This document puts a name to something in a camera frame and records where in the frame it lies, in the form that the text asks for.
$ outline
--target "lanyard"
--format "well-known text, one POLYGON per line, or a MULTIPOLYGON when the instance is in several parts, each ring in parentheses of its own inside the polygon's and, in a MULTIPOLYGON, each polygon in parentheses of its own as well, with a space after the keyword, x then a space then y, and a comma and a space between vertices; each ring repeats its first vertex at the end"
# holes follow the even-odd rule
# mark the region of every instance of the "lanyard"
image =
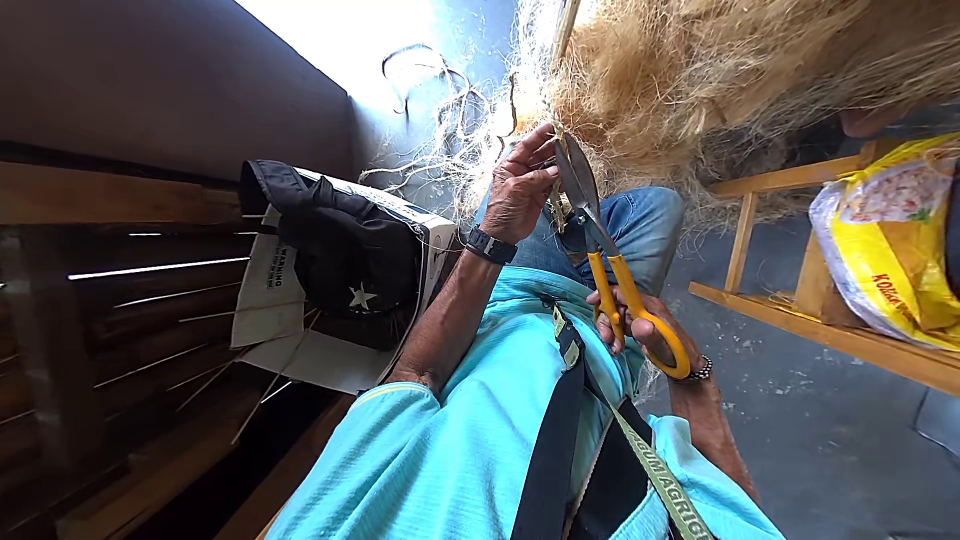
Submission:
POLYGON ((542 299, 545 304, 548 303, 553 306, 554 337, 557 339, 557 343, 560 344, 560 354, 564 359, 566 369, 569 370, 573 368, 577 362, 584 363, 584 368, 586 368, 585 386, 590 393, 600 400, 600 403, 606 405, 613 413, 613 417, 616 419, 620 429, 623 430, 623 433, 627 436, 627 442, 630 443, 630 448, 634 451, 637 461, 640 462, 640 465, 647 472, 647 476, 654 484, 654 489, 656 489, 657 494, 660 495, 660 499, 670 514, 670 518, 673 520, 677 531, 684 540, 712 539, 713 535, 710 534, 707 524, 704 523, 704 519, 700 516, 700 513, 697 512, 697 509, 693 506, 693 502, 686 495, 680 483, 677 482, 676 477, 673 476, 673 473, 670 472, 670 469, 667 468, 663 460, 654 452, 654 449, 652 449, 643 438, 636 434, 636 431, 630 427, 627 420, 620 414, 616 407, 610 403, 610 400, 604 395, 603 390, 600 389, 596 379, 590 372, 590 367, 585 355, 583 338, 580 336, 580 333, 577 332, 577 329, 573 327, 573 324, 570 323, 569 319, 566 318, 566 315, 560 310, 559 303, 552 298, 549 302, 545 297, 542 299))

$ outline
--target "knee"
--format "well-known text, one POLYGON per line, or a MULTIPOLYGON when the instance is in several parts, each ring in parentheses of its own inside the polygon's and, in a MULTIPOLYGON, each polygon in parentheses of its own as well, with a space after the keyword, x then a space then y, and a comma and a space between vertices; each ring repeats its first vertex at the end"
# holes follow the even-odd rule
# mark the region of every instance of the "knee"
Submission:
POLYGON ((630 199, 631 205, 645 213, 661 226, 678 230, 684 222, 684 199, 669 187, 650 185, 620 193, 630 199))

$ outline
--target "hand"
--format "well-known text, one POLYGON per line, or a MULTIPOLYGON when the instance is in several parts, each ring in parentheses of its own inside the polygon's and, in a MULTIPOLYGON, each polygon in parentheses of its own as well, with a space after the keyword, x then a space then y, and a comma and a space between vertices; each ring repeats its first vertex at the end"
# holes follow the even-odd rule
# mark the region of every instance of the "hand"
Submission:
POLYGON ((550 188, 560 177, 556 165, 536 167, 555 152, 553 125, 540 124, 496 165, 481 231, 515 246, 533 232, 550 188))
MULTIPOLYGON (((635 319, 627 311, 626 301, 623 298, 623 293, 620 292, 619 285, 611 285, 610 289, 613 293, 613 300, 616 302, 617 310, 620 312, 620 320, 623 321, 624 335, 630 335, 650 350, 657 358, 660 358, 661 361, 669 360, 664 363, 672 363, 673 353, 670 352, 670 348, 667 346, 666 341, 663 340, 660 332, 657 331, 657 328, 654 327, 654 324, 646 319, 635 319)), ((673 318, 673 315, 670 314, 670 311, 663 302, 655 296, 647 296, 643 293, 640 293, 640 297, 643 299, 643 306, 646 307, 647 311, 650 311, 651 314, 656 315, 661 321, 666 323, 666 325, 677 334, 677 337, 680 338, 681 343, 683 343, 684 348, 686 348, 686 354, 690 358, 690 371, 697 371, 704 367, 704 359, 697 350, 697 344, 693 342, 693 339, 690 338, 684 328, 680 326, 680 323, 673 318)), ((590 293, 590 295, 587 296, 587 303, 592 306, 600 304, 600 293, 597 291, 590 293)), ((600 316, 597 317, 596 325, 597 330, 600 332, 600 340, 610 347, 612 354, 617 355, 623 351, 624 344, 613 337, 613 328, 610 325, 610 319, 606 313, 600 313, 600 316)))

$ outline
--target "thigh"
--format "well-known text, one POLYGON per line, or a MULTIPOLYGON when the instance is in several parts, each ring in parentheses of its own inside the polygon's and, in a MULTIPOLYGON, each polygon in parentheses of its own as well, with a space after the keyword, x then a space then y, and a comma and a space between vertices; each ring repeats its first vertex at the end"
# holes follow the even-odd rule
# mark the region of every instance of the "thigh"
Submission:
MULTIPOLYGON (((600 219, 623 254, 640 292, 658 296, 684 221, 684 201, 666 187, 638 187, 600 202, 600 219)), ((610 265, 607 279, 616 282, 610 265)), ((584 281, 596 288, 589 264, 577 265, 584 281)))
MULTIPOLYGON (((477 209, 473 217, 473 224, 477 225, 483 220, 487 213, 487 201, 490 198, 489 191, 484 195, 480 208, 477 209)), ((566 256, 566 252, 560 244, 556 231, 550 224, 552 217, 547 207, 540 212, 537 219, 537 226, 529 236, 520 240, 516 245, 516 255, 514 260, 508 266, 524 266, 527 268, 537 268, 546 272, 552 272, 565 278, 570 278, 575 282, 584 282, 580 273, 574 268, 573 263, 566 256)))

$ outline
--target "person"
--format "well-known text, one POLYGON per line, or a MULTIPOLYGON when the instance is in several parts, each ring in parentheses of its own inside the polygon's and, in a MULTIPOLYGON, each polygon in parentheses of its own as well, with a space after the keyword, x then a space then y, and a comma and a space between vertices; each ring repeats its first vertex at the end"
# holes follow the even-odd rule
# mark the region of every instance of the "person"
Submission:
MULTIPOLYGON (((624 330, 633 339, 626 343, 614 340, 605 315, 594 323, 598 295, 591 291, 589 266, 570 261, 544 211, 558 170, 537 167, 554 155, 553 133, 550 124, 541 125, 513 148, 493 171, 477 213, 481 232, 516 245, 513 261, 500 265, 476 250, 462 253, 411 330, 392 374, 353 403, 267 538, 520 536, 515 520, 521 494, 565 367, 544 293, 558 299, 582 336, 587 367, 607 399, 629 403, 646 361, 639 345, 660 346, 661 338, 643 319, 627 317, 624 330)), ((601 202, 601 219, 647 294, 644 304, 682 339, 691 370, 703 373, 707 360, 656 298, 683 213, 677 193, 662 187, 632 189, 601 202)), ((612 274, 609 279, 615 282, 612 274)), ((614 295, 622 303, 616 286, 614 295)), ((670 380, 668 386, 673 415, 647 417, 652 445, 709 532, 725 540, 781 538, 756 505, 713 377, 670 380)), ((611 410, 586 390, 578 395, 583 402, 569 489, 559 495, 571 508, 586 501, 585 490, 601 475, 604 460, 597 455, 613 430, 611 410)), ((552 450, 543 449, 540 459, 549 459, 552 450)), ((641 470, 630 459, 613 468, 614 477, 633 478, 641 470)), ((657 490, 643 480, 635 484, 636 498, 609 498, 600 506, 601 514, 619 515, 612 525, 593 528, 601 532, 592 537, 671 537, 677 524, 657 490), (617 509, 627 500, 628 507, 617 509)), ((585 518, 579 521, 586 526, 572 530, 577 520, 565 519, 568 537, 585 537, 592 527, 585 518)))

